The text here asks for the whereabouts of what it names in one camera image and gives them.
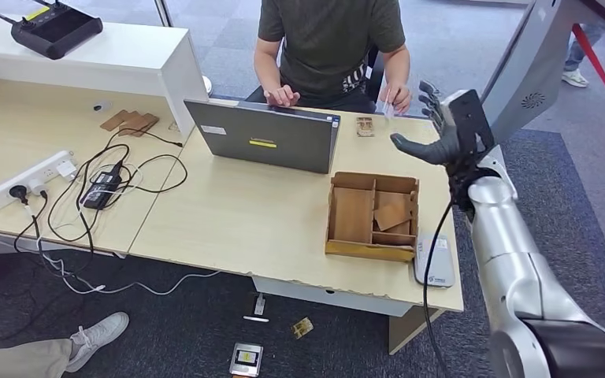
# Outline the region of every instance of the man's hand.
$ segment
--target man's hand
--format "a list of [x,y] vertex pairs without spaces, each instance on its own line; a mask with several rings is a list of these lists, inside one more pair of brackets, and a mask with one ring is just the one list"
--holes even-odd
[[404,83],[388,83],[381,89],[379,99],[387,104],[393,104],[398,114],[404,114],[409,110],[411,102],[411,91]]
[[273,106],[295,106],[300,99],[300,93],[292,91],[288,85],[272,90],[264,89],[263,95],[265,96],[265,100],[268,101],[268,105]]

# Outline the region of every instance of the laptop logo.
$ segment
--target laptop logo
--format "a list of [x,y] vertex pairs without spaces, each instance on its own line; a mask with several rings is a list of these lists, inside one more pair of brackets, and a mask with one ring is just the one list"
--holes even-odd
[[273,140],[268,140],[268,139],[251,138],[251,139],[249,139],[249,144],[254,145],[254,146],[277,148],[277,145],[275,144],[275,142]]

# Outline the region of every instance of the gray carpet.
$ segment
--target gray carpet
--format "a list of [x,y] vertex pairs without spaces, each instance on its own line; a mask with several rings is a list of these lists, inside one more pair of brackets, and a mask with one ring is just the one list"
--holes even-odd
[[[521,131],[504,147],[520,189],[520,208],[537,244],[562,285],[605,325],[605,240],[560,134]],[[458,256],[466,311],[446,313],[435,324],[453,377],[491,376],[486,358],[488,324],[470,238],[459,214]],[[63,253],[79,264],[86,254]],[[114,287],[140,280],[159,290],[191,269],[160,261],[97,257],[86,277]],[[386,353],[385,316],[289,298],[268,297],[268,324],[242,319],[251,280],[221,274],[191,279],[166,297],[140,289],[117,295],[70,294],[58,279],[24,255],[0,256],[0,347],[68,337],[123,310],[131,325],[73,376],[228,376],[237,341],[265,348],[263,377],[430,377],[436,371],[425,334],[396,356]],[[30,327],[20,331],[30,320]],[[295,340],[289,327],[309,317],[314,330]]]

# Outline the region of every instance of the khaki pants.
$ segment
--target khaki pants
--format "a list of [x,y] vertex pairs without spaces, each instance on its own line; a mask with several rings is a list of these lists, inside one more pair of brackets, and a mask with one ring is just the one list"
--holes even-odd
[[59,378],[69,364],[70,339],[0,349],[0,378]]

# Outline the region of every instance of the speaker grille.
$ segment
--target speaker grille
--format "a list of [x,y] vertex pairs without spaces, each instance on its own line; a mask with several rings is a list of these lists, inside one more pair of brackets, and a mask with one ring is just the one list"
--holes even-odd
[[544,101],[546,101],[546,96],[540,92],[534,92],[521,100],[521,106],[525,109],[534,109],[544,104]]

